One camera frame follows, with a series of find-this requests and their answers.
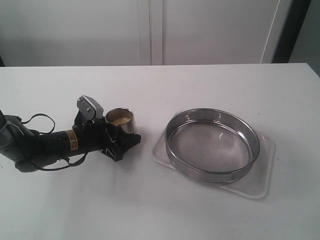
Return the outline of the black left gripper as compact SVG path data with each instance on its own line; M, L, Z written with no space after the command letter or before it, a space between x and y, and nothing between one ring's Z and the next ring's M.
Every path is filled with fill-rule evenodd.
M115 162L121 161L124 154L142 139L139 134L123 134L121 130L107 123L104 116L87 120L81 113L76 115L72 130L78 143L78 149L72 152L74 155L101 151Z

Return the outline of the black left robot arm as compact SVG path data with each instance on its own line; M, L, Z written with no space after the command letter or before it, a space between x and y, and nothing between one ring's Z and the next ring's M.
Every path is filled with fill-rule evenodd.
M141 135L114 130L104 116L87 117L79 111L69 130L39 132L19 116L0 115L0 153L22 173L49 172L49 165L66 161L61 169L81 165L88 153L100 151L113 161L141 142Z

